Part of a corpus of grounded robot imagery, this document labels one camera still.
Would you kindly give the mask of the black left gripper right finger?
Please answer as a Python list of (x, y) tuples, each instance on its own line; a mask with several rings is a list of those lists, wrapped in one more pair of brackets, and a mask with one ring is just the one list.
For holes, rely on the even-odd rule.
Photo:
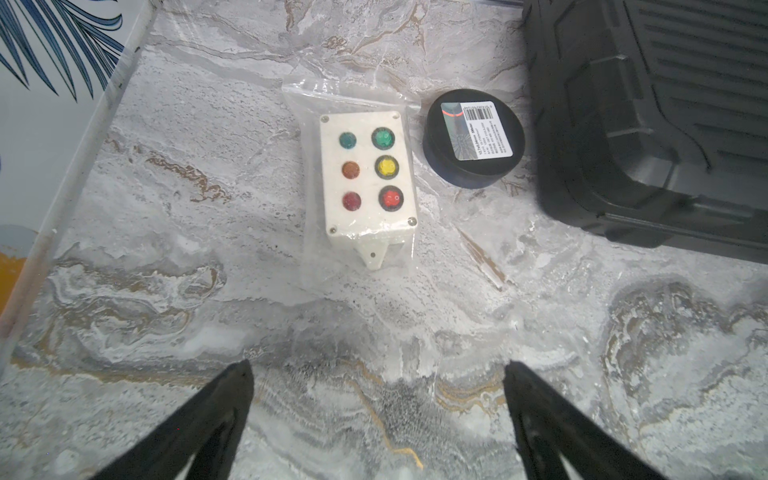
[(503, 389), (527, 478), (567, 479), (565, 463), (583, 479), (664, 477), (524, 363), (512, 361), (505, 366)]

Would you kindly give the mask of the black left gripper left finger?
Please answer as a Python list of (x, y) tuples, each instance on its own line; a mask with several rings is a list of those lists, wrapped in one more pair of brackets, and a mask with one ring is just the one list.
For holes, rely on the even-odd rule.
[(248, 360), (227, 366), (96, 479), (227, 479), (254, 398)]

